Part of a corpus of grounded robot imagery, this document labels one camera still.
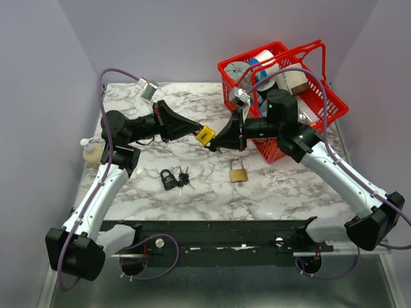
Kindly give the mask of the brass padlock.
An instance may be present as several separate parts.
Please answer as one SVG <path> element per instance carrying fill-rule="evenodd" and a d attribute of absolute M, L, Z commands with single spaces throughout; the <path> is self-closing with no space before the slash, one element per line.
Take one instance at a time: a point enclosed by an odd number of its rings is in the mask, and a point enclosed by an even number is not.
<path fill-rule="evenodd" d="M 234 164 L 238 163 L 240 168 L 235 169 Z M 232 183 L 243 183 L 248 181 L 247 171 L 244 168 L 241 158 L 235 157 L 230 160 L 230 180 Z"/>

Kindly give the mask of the black key bunch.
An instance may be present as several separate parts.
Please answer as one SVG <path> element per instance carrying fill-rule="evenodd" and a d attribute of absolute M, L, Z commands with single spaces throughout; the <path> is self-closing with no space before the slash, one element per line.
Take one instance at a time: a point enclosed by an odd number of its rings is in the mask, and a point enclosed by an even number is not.
<path fill-rule="evenodd" d="M 180 167 L 179 180 L 177 181 L 177 187 L 179 188 L 179 196 L 182 196 L 182 190 L 184 186 L 188 186 L 192 190 L 195 190 L 195 188 L 190 183 L 188 169 L 189 167 L 187 167 L 186 170 L 183 171 Z"/>

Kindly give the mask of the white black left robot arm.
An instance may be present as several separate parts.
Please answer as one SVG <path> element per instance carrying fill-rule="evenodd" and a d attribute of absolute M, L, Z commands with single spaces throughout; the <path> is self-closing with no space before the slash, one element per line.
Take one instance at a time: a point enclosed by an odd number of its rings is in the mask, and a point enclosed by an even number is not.
<path fill-rule="evenodd" d="M 68 274 L 93 281 L 105 260 L 125 250 L 142 247 L 141 226 L 120 222 L 101 233 L 100 228 L 114 198 L 137 167 L 141 151 L 132 143 L 160 135 L 164 142 L 196 135 L 204 125 L 174 112 L 165 101 L 153 105 L 146 116 L 129 119 L 117 110 L 102 113 L 101 136 L 105 148 L 98 173 L 79 207 L 60 228 L 46 234 L 49 263 L 58 278 Z"/>

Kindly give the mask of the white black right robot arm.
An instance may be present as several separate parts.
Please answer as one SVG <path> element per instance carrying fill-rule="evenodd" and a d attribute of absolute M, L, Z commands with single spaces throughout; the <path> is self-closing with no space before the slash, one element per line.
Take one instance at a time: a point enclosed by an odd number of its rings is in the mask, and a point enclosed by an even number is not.
<path fill-rule="evenodd" d="M 315 219 L 296 234 L 297 247 L 308 252 L 319 242 L 349 239 L 363 250 L 374 250 L 398 222 L 404 197 L 370 183 L 341 159 L 324 133 L 299 122 L 297 100 L 287 90 L 271 90 L 266 101 L 265 117 L 246 119 L 240 109 L 232 111 L 223 130 L 211 139 L 210 148 L 242 151 L 249 139 L 275 138 L 280 151 L 319 175 L 355 214 L 344 224 L 342 235 L 331 223 Z"/>

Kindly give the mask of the yellow black padlock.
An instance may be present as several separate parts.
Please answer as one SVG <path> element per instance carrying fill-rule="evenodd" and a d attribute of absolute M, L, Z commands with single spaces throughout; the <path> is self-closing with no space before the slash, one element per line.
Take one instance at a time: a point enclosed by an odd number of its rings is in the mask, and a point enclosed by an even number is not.
<path fill-rule="evenodd" d="M 195 139 L 200 142 L 203 146 L 207 146 L 216 132 L 208 126 L 203 126 L 200 131 L 195 135 Z"/>

